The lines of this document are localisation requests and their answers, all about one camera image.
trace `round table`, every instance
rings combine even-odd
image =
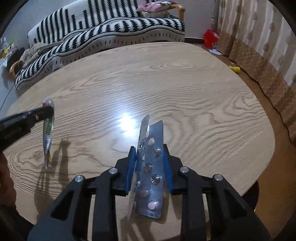
[[[271,124],[252,91],[227,65],[191,44],[137,44],[80,59],[31,87],[7,115],[39,107],[45,97],[55,103],[53,167],[44,168],[42,123],[5,151],[17,209],[32,223],[76,175],[100,175],[126,157],[146,114],[150,123],[163,120],[171,155],[200,175],[222,174],[241,195],[274,152]],[[120,240],[180,233],[180,196],[165,194],[162,218],[134,216],[130,222],[128,200],[116,197]]]

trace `metal bolt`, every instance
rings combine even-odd
[[[189,168],[188,167],[181,167],[180,172],[187,173],[187,172],[189,172]]]
[[[160,183],[160,176],[155,174],[150,178],[150,180],[152,184],[157,185]]]
[[[150,163],[145,163],[144,171],[145,172],[151,172],[152,171],[152,165]]]
[[[159,148],[154,149],[154,151],[153,151],[153,155],[154,155],[155,157],[159,157],[160,154],[161,154],[161,149],[159,149]]]
[[[118,172],[118,170],[115,167],[112,167],[112,168],[109,169],[110,174],[116,174],[117,172]]]
[[[78,176],[75,177],[74,180],[79,183],[79,182],[81,182],[83,180],[83,176],[78,175]]]
[[[148,146],[153,146],[154,143],[155,143],[155,140],[154,140],[154,138],[151,137],[148,141]]]
[[[214,176],[214,178],[217,180],[217,181],[222,181],[223,180],[223,176],[221,174],[216,174]]]

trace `striped cushion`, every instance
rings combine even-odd
[[[40,56],[16,80],[22,94],[54,70],[99,51],[155,41],[184,41],[185,24],[178,19],[138,18],[104,24],[76,35]]]

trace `foil packaging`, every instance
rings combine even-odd
[[[42,102],[42,106],[51,106],[54,109],[54,102],[46,98]],[[51,118],[45,119],[43,122],[43,151],[44,151],[44,165],[45,168],[47,169],[48,167],[51,167],[51,156],[50,156],[50,147],[52,144],[52,129],[54,125],[54,114],[52,115]]]
[[[163,205],[163,122],[148,125],[147,115],[140,129],[136,167],[132,181],[128,219],[131,213],[160,218]]]

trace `curtain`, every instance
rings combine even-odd
[[[221,0],[217,49],[259,83],[296,145],[296,37],[268,0]]]

